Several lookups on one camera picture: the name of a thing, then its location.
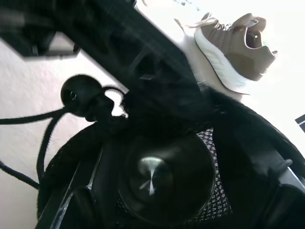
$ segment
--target sneaker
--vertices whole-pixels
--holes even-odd
[[[207,13],[194,27],[195,41],[222,84],[251,94],[277,56],[277,51],[262,45],[266,19],[248,13],[225,26]]]

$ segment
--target black mesh fabric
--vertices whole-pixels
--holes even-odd
[[[190,220],[189,222],[185,223],[185,225],[182,225],[178,228],[200,228],[200,222],[212,220],[215,218],[220,218],[222,216],[228,215],[232,212],[231,206],[228,202],[228,199],[224,193],[224,189],[222,187],[219,168],[218,168],[218,162],[217,162],[217,153],[215,149],[215,145],[213,142],[213,129],[208,129],[205,131],[202,131],[197,134],[202,141],[205,143],[207,148],[209,149],[214,165],[215,165],[215,186],[214,191],[211,196],[210,201],[207,203],[205,208],[200,212],[200,214]],[[119,198],[116,203],[116,215],[117,215],[117,223],[116,223],[116,229],[141,229],[141,228],[153,228],[149,227],[148,225],[144,225],[143,223],[139,222],[137,219],[135,219],[128,210],[124,207],[121,199]]]

